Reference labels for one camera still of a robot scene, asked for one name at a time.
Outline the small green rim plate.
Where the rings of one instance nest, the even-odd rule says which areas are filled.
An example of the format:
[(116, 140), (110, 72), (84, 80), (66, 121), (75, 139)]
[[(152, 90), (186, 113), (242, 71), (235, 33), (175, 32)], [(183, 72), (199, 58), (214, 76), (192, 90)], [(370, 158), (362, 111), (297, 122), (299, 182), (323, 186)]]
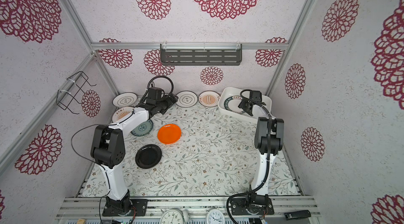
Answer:
[(244, 111), (238, 108), (238, 105), (240, 104), (241, 100), (242, 100), (241, 96), (231, 96), (224, 101), (224, 107), (228, 111), (242, 114), (244, 113)]

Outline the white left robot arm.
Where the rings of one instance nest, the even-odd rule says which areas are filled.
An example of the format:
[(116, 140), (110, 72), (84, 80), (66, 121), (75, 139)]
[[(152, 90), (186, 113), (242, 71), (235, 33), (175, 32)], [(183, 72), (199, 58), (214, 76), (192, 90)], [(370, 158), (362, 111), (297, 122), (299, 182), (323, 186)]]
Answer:
[(127, 215), (132, 210), (130, 192), (125, 184), (122, 161), (126, 155), (124, 137), (157, 113), (164, 114), (178, 101), (173, 93), (162, 94), (162, 89), (149, 87), (145, 100), (131, 107), (129, 114), (111, 125), (95, 128), (90, 155), (103, 172), (108, 193), (106, 211)]

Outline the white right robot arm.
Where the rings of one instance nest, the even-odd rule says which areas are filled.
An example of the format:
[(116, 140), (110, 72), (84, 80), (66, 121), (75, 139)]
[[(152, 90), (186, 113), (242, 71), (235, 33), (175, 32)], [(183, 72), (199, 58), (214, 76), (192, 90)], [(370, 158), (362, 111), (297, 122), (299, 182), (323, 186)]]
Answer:
[(268, 195), (269, 177), (278, 153), (284, 143), (284, 121), (272, 116), (262, 100), (262, 93), (258, 90), (245, 89), (240, 92), (242, 98), (238, 105), (248, 115), (253, 115), (253, 108), (258, 107), (264, 113), (258, 117), (254, 137), (254, 147), (259, 151), (255, 176), (247, 192), (237, 193), (227, 199), (231, 204), (233, 214), (241, 213), (237, 210), (235, 198), (245, 197), (243, 211), (250, 215), (273, 214), (273, 206)]

